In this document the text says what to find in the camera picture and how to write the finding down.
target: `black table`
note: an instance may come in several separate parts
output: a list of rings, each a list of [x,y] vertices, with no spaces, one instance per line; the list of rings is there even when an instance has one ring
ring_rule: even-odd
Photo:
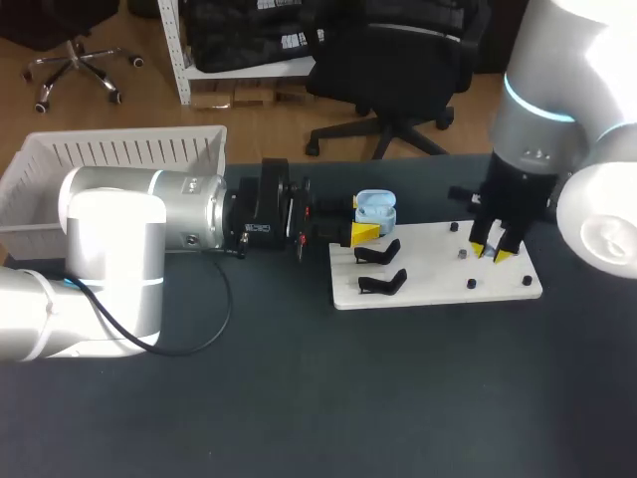
[[[446,191],[486,165],[292,174],[322,194],[389,188],[409,223],[469,218]],[[637,284],[583,264],[554,226],[528,245],[539,300],[379,311],[333,308],[326,249],[301,266],[221,258],[236,314],[199,356],[0,365],[0,476],[634,478]],[[222,283],[201,257],[170,256],[165,291],[162,344],[218,327]]]

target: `chair wheel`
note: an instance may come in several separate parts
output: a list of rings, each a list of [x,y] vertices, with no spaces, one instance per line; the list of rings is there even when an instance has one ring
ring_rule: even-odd
[[[128,62],[136,68],[143,67],[143,58],[139,55],[132,55],[131,57],[128,57]]]
[[[446,108],[445,112],[440,115],[438,119],[436,119],[436,127],[441,131],[445,129],[449,129],[454,123],[455,113],[453,108]]]
[[[110,92],[108,94],[108,100],[114,105],[121,105],[121,93],[118,91]]]
[[[371,112],[371,108],[356,105],[356,114],[360,117],[366,117]]]
[[[320,155],[319,141],[317,139],[310,139],[310,142],[308,142],[308,144],[306,145],[306,155],[307,156]]]
[[[43,115],[49,110],[49,102],[37,102],[36,112]]]

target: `black office chair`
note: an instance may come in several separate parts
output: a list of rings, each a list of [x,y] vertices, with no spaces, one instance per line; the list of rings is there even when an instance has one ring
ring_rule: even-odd
[[[428,154],[446,153],[413,126],[453,123],[447,105],[471,85],[490,16],[487,0],[315,0],[303,13],[317,61],[308,92],[355,104],[362,116],[374,110],[377,118],[313,130],[306,154],[320,154],[319,139],[378,133],[372,159],[381,159],[395,137]]]
[[[40,58],[22,72],[28,83],[33,81],[33,68],[60,65],[42,85],[35,104],[38,113],[49,109],[49,95],[55,83],[72,70],[84,70],[107,90],[108,100],[121,103],[121,93],[106,72],[91,64],[95,58],[112,55],[127,57],[136,68],[143,59],[123,48],[86,53],[79,37],[91,34],[92,27],[110,18],[119,8],[119,0],[2,0],[0,3],[0,36],[36,51],[48,51],[65,44],[67,56]]]

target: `white fixture plate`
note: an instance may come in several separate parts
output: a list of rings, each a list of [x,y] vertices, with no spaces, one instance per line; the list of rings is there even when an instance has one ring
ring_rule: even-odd
[[[354,250],[329,245],[331,286],[334,305],[339,310],[381,309],[389,307],[431,306],[476,302],[538,299],[542,286],[523,243],[520,254],[495,264],[493,258],[478,259],[471,249],[469,233],[473,221],[458,221],[458,231],[450,231],[450,222],[396,226],[380,239],[362,245],[384,251],[394,239],[401,249],[391,264],[356,264]],[[503,229],[496,222],[489,244],[497,246]],[[467,259],[460,259],[461,249]],[[407,270],[407,282],[394,296],[360,294],[359,277],[390,281],[400,269]],[[532,283],[523,285],[523,277]],[[467,281],[475,279],[475,289]]]

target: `black bracket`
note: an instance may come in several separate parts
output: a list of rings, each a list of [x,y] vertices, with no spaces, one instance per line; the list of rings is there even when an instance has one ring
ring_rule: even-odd
[[[399,270],[394,278],[387,281],[379,281],[378,279],[372,279],[371,277],[359,277],[358,287],[361,294],[382,294],[384,296],[393,296],[396,294],[402,285],[407,281],[407,270]]]
[[[356,258],[356,264],[360,264],[360,261],[363,261],[363,264],[370,263],[386,266],[396,257],[399,250],[400,239],[394,239],[385,252],[374,251],[366,247],[356,247],[354,249],[354,257]]]

